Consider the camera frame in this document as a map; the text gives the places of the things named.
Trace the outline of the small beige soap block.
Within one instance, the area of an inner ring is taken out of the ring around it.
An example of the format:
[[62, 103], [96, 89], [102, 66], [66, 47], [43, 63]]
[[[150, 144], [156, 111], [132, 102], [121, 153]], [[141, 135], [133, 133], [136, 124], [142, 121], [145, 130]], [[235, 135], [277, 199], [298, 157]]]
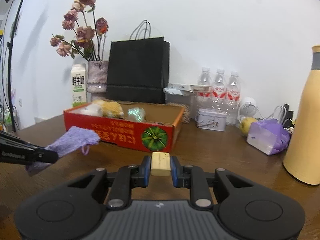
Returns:
[[153, 152], [151, 158], [151, 175], [157, 177], [168, 177], [170, 174], [170, 153]]

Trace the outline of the iridescent clear plastic ball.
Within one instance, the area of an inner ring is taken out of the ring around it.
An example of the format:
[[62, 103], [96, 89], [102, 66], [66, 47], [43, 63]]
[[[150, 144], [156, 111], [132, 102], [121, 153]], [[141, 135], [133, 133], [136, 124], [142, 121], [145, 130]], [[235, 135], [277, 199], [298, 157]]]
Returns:
[[145, 110], [140, 107], [129, 108], [127, 111], [127, 119], [134, 122], [144, 122]]

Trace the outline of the purple knitted drawstring bag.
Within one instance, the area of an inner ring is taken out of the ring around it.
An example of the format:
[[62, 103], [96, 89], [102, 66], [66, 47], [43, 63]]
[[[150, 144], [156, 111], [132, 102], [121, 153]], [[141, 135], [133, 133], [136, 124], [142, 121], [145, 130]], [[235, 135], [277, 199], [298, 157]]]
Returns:
[[54, 143], [37, 153], [37, 161], [26, 165], [25, 169], [29, 176], [33, 176], [52, 165], [52, 161], [59, 160], [76, 150], [81, 150], [83, 155], [87, 155], [89, 147], [98, 144], [99, 141], [100, 137], [95, 131], [72, 126]]

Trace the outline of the yellow white plush toy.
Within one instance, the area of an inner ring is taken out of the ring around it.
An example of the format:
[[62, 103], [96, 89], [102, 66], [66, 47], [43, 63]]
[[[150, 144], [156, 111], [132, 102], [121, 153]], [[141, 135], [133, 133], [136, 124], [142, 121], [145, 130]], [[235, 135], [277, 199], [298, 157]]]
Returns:
[[121, 118], [124, 116], [122, 106], [115, 101], [94, 100], [90, 105], [82, 108], [80, 114], [108, 117], [108, 118]]

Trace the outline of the red cardboard pumpkin box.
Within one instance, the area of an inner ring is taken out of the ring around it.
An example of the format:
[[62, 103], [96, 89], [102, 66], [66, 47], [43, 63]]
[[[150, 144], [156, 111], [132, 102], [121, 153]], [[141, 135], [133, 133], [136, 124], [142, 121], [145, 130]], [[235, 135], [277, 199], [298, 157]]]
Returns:
[[[170, 152], [182, 127], [183, 106], [153, 103], [121, 103], [124, 117], [109, 118], [81, 114], [87, 103], [63, 111], [65, 128], [72, 126], [91, 129], [100, 139], [120, 147], [145, 152]], [[133, 107], [144, 109], [143, 122], [129, 120], [127, 111]]]

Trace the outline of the small white tin box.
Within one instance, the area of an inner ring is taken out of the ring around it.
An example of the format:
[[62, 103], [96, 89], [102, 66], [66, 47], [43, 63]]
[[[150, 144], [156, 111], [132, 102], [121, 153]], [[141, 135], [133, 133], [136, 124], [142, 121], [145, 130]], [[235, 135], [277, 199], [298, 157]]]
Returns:
[[207, 108], [199, 108], [195, 118], [197, 128], [219, 132], [225, 130], [226, 119], [225, 112]]

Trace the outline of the yellow green apple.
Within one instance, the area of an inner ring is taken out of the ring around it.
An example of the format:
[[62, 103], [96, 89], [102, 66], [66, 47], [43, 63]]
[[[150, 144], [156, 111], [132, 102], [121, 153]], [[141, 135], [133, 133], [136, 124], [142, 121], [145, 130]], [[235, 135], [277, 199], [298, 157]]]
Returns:
[[240, 121], [239, 128], [243, 136], [248, 136], [250, 126], [254, 122], [257, 122], [257, 119], [254, 117], [245, 117]]

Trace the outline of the left clear water bottle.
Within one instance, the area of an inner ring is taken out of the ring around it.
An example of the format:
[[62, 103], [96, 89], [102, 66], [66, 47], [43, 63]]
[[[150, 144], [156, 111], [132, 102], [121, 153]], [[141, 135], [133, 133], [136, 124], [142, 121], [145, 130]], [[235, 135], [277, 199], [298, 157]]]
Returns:
[[207, 67], [202, 68], [202, 73], [197, 82], [198, 85], [202, 85], [203, 88], [197, 92], [196, 102], [197, 108], [210, 108], [212, 104], [211, 100], [211, 77], [210, 69]]

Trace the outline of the clear water bottle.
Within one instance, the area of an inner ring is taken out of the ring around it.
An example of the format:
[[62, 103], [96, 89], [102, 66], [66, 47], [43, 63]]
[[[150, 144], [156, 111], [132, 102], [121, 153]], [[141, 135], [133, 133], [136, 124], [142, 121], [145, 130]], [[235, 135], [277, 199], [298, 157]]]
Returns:
[[212, 107], [213, 109], [223, 111], [227, 88], [225, 82], [225, 70], [218, 69], [215, 79], [212, 83]]
[[231, 72], [226, 92], [226, 124], [232, 126], [237, 121], [241, 92], [239, 74], [237, 72]]
[[207, 67], [202, 68], [202, 73], [197, 82], [198, 85], [202, 85], [203, 88], [197, 92], [196, 102], [197, 108], [210, 108], [212, 104], [211, 100], [211, 77], [210, 69]]

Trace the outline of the clear plastic food container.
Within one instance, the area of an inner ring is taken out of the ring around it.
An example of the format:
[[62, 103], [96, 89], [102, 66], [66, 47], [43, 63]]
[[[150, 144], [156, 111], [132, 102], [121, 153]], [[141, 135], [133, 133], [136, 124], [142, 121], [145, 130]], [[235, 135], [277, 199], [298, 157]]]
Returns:
[[164, 88], [165, 102], [167, 105], [183, 106], [182, 122], [187, 124], [195, 115], [195, 93], [176, 88]]

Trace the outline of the purple white gift bag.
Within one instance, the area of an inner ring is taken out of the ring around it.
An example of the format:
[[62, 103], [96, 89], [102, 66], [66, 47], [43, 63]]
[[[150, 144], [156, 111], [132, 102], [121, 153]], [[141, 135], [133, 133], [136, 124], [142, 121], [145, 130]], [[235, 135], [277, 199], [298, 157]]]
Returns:
[[247, 143], [266, 155], [287, 149], [290, 134], [276, 119], [257, 121], [250, 125]]

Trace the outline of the middle clear water bottle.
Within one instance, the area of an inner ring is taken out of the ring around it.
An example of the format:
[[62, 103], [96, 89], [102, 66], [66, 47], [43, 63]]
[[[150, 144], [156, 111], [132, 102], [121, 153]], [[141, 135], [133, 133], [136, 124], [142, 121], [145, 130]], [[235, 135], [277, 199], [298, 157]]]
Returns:
[[213, 109], [223, 111], [227, 88], [225, 82], [225, 70], [218, 69], [215, 79], [212, 83], [212, 107]]

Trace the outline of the small white desk fan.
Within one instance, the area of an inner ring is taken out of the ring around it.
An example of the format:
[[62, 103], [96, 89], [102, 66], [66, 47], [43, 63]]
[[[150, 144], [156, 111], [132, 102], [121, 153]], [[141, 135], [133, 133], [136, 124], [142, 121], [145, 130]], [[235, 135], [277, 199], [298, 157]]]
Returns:
[[245, 97], [240, 101], [237, 119], [242, 122], [244, 118], [253, 117], [257, 113], [257, 103], [251, 97]]

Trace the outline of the flat white carton box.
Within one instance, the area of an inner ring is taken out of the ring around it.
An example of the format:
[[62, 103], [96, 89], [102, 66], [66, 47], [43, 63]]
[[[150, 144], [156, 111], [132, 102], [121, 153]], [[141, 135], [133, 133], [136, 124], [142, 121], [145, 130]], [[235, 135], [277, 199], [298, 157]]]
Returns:
[[168, 83], [168, 88], [178, 89], [188, 92], [210, 92], [211, 87], [207, 85], [188, 85], [181, 83]]

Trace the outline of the right clear water bottle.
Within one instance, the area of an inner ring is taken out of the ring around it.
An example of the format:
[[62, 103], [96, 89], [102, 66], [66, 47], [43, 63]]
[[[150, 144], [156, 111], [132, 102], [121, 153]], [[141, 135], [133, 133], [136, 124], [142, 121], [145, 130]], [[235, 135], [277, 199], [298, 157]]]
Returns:
[[237, 121], [241, 92], [239, 74], [237, 72], [231, 72], [226, 92], [226, 124], [232, 126]]

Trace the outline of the white green milk carton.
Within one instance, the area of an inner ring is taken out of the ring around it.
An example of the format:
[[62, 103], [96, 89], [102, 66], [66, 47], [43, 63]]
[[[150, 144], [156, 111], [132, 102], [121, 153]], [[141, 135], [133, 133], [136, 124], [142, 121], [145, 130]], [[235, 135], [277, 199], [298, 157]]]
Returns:
[[87, 103], [86, 77], [86, 65], [84, 63], [72, 66], [72, 107]]

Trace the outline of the black paper shopping bag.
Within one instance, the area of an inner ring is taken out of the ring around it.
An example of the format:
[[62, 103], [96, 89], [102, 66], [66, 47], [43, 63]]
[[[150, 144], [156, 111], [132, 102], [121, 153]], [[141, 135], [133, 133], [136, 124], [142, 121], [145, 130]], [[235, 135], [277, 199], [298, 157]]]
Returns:
[[151, 24], [142, 21], [129, 38], [111, 43], [104, 97], [114, 101], [165, 103], [163, 89], [169, 82], [170, 43], [151, 38]]

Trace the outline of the yellow thermos jug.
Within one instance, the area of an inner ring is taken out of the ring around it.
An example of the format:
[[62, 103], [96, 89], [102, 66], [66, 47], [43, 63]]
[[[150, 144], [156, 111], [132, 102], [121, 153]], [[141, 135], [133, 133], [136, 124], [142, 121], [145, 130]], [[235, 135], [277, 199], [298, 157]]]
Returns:
[[319, 45], [316, 45], [312, 47], [311, 70], [283, 160], [289, 174], [309, 185], [319, 185], [319, 76]]

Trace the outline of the dried pink rose bouquet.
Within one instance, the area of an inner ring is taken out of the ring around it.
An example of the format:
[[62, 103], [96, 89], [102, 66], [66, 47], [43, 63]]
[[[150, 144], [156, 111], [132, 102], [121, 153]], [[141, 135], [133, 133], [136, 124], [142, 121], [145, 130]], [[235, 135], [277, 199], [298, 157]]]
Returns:
[[109, 24], [103, 17], [96, 18], [95, 3], [96, 0], [75, 0], [63, 16], [63, 30], [72, 31], [74, 36], [70, 41], [63, 35], [50, 39], [50, 45], [61, 57], [73, 59], [80, 55], [88, 62], [103, 61]]

